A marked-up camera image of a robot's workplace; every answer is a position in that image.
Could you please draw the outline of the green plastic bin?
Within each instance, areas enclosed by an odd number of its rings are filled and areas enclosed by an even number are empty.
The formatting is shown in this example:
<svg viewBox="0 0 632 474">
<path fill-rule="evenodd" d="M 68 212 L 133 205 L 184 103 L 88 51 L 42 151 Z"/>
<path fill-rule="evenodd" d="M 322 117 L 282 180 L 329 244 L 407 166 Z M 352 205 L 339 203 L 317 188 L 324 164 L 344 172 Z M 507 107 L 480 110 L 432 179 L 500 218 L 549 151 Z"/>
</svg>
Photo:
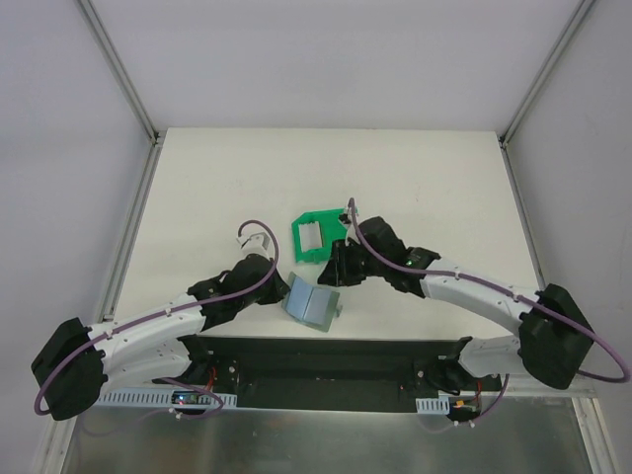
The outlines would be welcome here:
<svg viewBox="0 0 632 474">
<path fill-rule="evenodd" d="M 329 260 L 333 243 L 344 240 L 348 225 L 343 208 L 307 211 L 291 223 L 296 263 L 321 264 Z"/>
</svg>

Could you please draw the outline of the sage green card holder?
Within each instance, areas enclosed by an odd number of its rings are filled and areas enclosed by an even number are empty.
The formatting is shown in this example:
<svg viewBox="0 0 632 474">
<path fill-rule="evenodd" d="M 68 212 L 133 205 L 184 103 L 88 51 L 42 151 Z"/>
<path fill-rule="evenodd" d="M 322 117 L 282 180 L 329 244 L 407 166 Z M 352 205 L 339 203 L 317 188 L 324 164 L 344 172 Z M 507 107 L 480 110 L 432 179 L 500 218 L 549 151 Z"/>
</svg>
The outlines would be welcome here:
<svg viewBox="0 0 632 474">
<path fill-rule="evenodd" d="M 330 288 L 315 286 L 302 277 L 289 275 L 289 293 L 282 302 L 283 310 L 296 322 L 328 333 L 342 311 L 340 294 Z"/>
</svg>

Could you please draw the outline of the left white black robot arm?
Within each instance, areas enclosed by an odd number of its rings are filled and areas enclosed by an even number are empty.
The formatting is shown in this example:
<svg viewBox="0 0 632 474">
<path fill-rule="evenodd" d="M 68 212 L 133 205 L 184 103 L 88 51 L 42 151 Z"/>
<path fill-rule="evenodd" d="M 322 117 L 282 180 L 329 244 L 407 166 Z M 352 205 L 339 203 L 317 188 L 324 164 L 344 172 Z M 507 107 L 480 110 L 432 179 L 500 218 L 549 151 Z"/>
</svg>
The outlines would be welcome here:
<svg viewBox="0 0 632 474">
<path fill-rule="evenodd" d="M 67 320 L 32 362 L 35 412 L 64 421 L 119 388 L 156 380 L 205 384 L 213 363 L 201 333 L 251 305 L 277 304 L 288 292 L 274 261 L 250 254 L 157 309 L 92 325 Z"/>
</svg>

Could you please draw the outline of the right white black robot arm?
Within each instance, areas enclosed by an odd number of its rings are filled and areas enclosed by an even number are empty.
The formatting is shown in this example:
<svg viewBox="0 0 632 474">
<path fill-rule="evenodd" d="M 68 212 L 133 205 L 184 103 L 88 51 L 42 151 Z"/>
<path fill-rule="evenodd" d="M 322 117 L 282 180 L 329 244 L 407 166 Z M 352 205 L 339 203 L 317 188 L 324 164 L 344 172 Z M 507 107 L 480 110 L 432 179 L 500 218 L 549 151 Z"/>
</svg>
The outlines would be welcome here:
<svg viewBox="0 0 632 474">
<path fill-rule="evenodd" d="M 528 374 L 567 389 L 593 345 L 591 326 L 570 293 L 550 283 L 517 288 L 467 274 L 440 254 L 408 247 L 380 216 L 354 225 L 342 213 L 347 234 L 332 243 L 321 285 L 348 287 L 381 277 L 395 290 L 449 303 L 507 330 L 503 337 L 459 339 L 424 370 L 426 382 L 452 395 L 488 375 Z"/>
</svg>

